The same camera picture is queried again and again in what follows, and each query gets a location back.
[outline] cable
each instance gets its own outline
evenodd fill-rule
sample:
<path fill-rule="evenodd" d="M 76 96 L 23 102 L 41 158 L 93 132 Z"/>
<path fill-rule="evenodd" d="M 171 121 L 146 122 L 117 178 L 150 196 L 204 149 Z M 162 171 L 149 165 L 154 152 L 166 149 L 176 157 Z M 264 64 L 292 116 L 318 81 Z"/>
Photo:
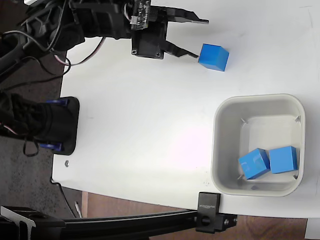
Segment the cable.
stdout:
<path fill-rule="evenodd" d="M 72 208 L 71 208 L 71 206 L 70 206 L 67 198 L 66 198 L 66 195 L 65 195 L 65 193 L 64 193 L 64 190 L 63 190 L 61 184 L 60 184 L 59 182 L 54 182 L 54 180 L 52 179 L 52 176 L 50 177 L 50 183 L 51 183 L 52 185 L 58 185 L 58 186 L 59 186 L 60 192 L 61 192 L 61 194 L 62 194 L 62 196 L 63 196 L 63 199 L 64 199 L 64 201 L 65 201 L 65 204 L 67 205 L 70 213 L 72 214 L 72 216 L 73 216 L 74 218 L 77 218 L 76 215 L 75 215 L 75 213 L 74 213 L 74 211 L 72 210 Z"/>
<path fill-rule="evenodd" d="M 77 66 L 77 65 L 80 65 L 80 64 L 84 64 L 86 61 L 88 61 L 89 59 L 91 59 L 94 55 L 97 54 L 97 52 L 100 50 L 100 48 L 102 47 L 102 45 L 105 43 L 105 40 L 106 40 L 106 37 L 102 37 L 101 38 L 101 41 L 99 42 L 98 46 L 94 49 L 94 51 L 89 55 L 87 56 L 85 59 L 83 59 L 82 61 L 78 62 L 78 63 L 71 63 L 71 66 Z M 54 55 L 55 59 L 65 65 L 65 66 L 68 66 L 69 64 L 63 60 L 60 59 L 59 56 L 57 55 Z"/>
<path fill-rule="evenodd" d="M 53 36 L 53 39 L 52 39 L 51 43 L 48 45 L 48 47 L 43 46 L 33 36 L 31 36 L 30 34 L 24 32 L 24 31 L 21 31 L 21 30 L 7 31 L 7 32 L 3 33 L 2 36 L 10 35 L 10 34 L 21 34 L 21 35 L 24 35 L 25 37 L 31 39 L 43 52 L 51 51 L 55 47 L 55 45 L 56 45 L 56 43 L 57 43 L 57 41 L 58 41 L 58 39 L 60 37 L 62 19 L 63 19 L 63 16 L 64 16 L 64 13 L 66 11 L 68 3 L 69 3 L 69 0 L 65 0 L 64 3 L 63 3 L 62 9 L 61 9 L 61 13 L 60 13 L 60 16 L 59 16 L 59 19 L 58 19 L 58 26 L 56 28 L 55 34 Z"/>
<path fill-rule="evenodd" d="M 59 39 L 59 37 L 60 37 L 60 34 L 61 34 L 61 25 L 62 25 L 62 18 L 63 18 L 63 16 L 64 16 L 64 13 L 65 13 L 65 11 L 66 11 L 66 8 L 67 8 L 68 3 L 69 3 L 69 0 L 65 0 L 64 3 L 63 3 L 62 10 L 61 10 L 61 14 L 60 14 L 59 20 L 58 20 L 58 26 L 57 26 L 57 28 L 56 28 L 55 34 L 54 34 L 54 36 L 53 36 L 53 39 L 52 39 L 50 45 L 48 46 L 48 51 L 51 51 L 51 50 L 55 47 L 55 45 L 56 45 L 56 43 L 57 43 L 57 41 L 58 41 L 58 39 Z"/>
<path fill-rule="evenodd" d="M 123 14 L 124 14 L 125 18 L 128 19 L 129 22 L 131 22 L 131 19 L 128 15 L 128 12 L 127 12 L 127 3 L 125 3 L 123 6 Z"/>
<path fill-rule="evenodd" d="M 31 158 L 31 157 L 34 157 L 34 156 L 37 156 L 38 153 L 39 153 L 39 144 L 38 142 L 35 140 L 35 138 L 33 137 L 32 138 L 32 141 L 34 143 L 34 146 L 36 147 L 36 152 L 35 153 L 26 153 L 26 148 L 27 148 L 27 142 L 28 142 L 28 136 L 26 135 L 24 137 L 24 143 L 23 143 L 23 149 L 22 149 L 22 152 L 25 156 L 27 156 L 28 158 Z"/>
<path fill-rule="evenodd" d="M 19 135 L 18 133 L 16 133 L 11 127 L 4 125 L 4 122 L 0 122 L 0 128 L 4 127 L 6 129 L 8 129 L 10 132 L 12 132 L 14 135 Z"/>
<path fill-rule="evenodd" d="M 67 70 L 61 74 L 61 75 L 56 75 L 54 77 L 51 77 L 49 79 L 45 79 L 45 80 L 36 80 L 36 81 L 27 81 L 27 82 L 22 82 L 22 83 L 18 83 L 16 85 L 13 85 L 13 86 L 9 86 L 7 88 L 4 88 L 3 91 L 9 91 L 9 90 L 12 90 L 12 89 L 16 89 L 16 88 L 20 88 L 20 87 L 23 87 L 23 86 L 27 86 L 27 85 L 33 85 L 33 84 L 42 84 L 42 83 L 47 83 L 47 82 L 51 82 L 53 80 L 56 80 L 56 79 L 59 79 L 61 78 L 62 76 L 66 75 L 70 69 L 71 69 L 71 62 L 70 60 L 66 57 L 65 58 L 68 62 L 68 68 Z"/>

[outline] black mount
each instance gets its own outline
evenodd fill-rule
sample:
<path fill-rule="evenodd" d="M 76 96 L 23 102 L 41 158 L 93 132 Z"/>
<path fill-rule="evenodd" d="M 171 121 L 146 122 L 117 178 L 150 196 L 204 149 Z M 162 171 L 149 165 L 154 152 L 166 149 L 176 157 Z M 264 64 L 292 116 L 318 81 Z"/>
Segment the black mount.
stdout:
<path fill-rule="evenodd" d="M 141 240 L 195 228 L 214 234 L 237 224 L 237 216 L 219 214 L 220 194 L 199 194 L 198 211 L 140 216 L 59 220 L 26 207 L 1 207 L 0 231 L 10 240 Z"/>
<path fill-rule="evenodd" d="M 70 155 L 76 147 L 79 109 L 75 97 L 36 103 L 3 91 L 0 92 L 0 135 L 34 142 L 54 154 Z"/>

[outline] white cable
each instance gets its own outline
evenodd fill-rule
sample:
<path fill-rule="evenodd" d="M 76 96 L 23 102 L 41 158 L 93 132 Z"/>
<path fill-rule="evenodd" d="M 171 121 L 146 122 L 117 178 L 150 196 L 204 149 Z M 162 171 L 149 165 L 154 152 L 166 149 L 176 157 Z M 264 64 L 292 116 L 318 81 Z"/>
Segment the white cable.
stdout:
<path fill-rule="evenodd" d="M 100 48 L 102 47 L 102 45 L 105 43 L 105 40 L 106 40 L 106 37 L 102 37 L 101 38 L 101 41 L 99 42 L 98 46 L 95 48 L 95 50 L 89 55 L 87 56 L 85 59 L 83 59 L 82 61 L 78 62 L 78 63 L 71 63 L 71 66 L 77 66 L 77 65 L 80 65 L 80 64 L 84 64 L 86 61 L 88 61 L 89 59 L 91 59 L 94 55 L 97 54 L 97 52 L 100 50 Z M 59 56 L 57 55 L 54 55 L 55 59 L 65 65 L 65 66 L 69 66 L 69 64 L 63 60 L 60 59 Z"/>
<path fill-rule="evenodd" d="M 123 6 L 123 14 L 124 14 L 125 18 L 128 19 L 129 22 L 131 22 L 131 19 L 127 13 L 127 4 L 124 4 L 124 6 Z"/>
<path fill-rule="evenodd" d="M 15 135 L 19 135 L 18 133 L 16 133 L 12 128 L 6 126 L 6 125 L 3 125 L 4 128 L 8 129 L 10 132 L 12 132 L 13 134 Z"/>

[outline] hole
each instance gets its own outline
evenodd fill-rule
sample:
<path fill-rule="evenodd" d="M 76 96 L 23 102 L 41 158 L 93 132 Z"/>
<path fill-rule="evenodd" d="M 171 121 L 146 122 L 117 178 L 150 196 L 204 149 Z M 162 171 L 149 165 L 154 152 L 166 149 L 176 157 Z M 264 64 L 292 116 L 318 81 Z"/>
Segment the hole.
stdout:
<path fill-rule="evenodd" d="M 203 216 L 201 219 L 201 224 L 203 226 L 208 226 L 210 224 L 210 218 L 207 216 Z"/>
<path fill-rule="evenodd" d="M 40 215 L 40 214 L 31 214 L 29 215 L 29 218 L 33 218 L 33 219 L 46 219 L 47 217 L 44 215 Z"/>

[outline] circuit board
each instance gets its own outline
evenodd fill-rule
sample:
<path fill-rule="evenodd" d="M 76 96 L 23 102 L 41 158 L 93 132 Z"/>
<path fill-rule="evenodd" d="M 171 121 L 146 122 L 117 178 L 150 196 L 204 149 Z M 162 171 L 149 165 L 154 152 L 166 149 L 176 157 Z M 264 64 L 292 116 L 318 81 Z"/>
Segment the circuit board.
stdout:
<path fill-rule="evenodd" d="M 151 0 L 134 0 L 131 17 L 131 30 L 142 30 L 148 27 Z"/>

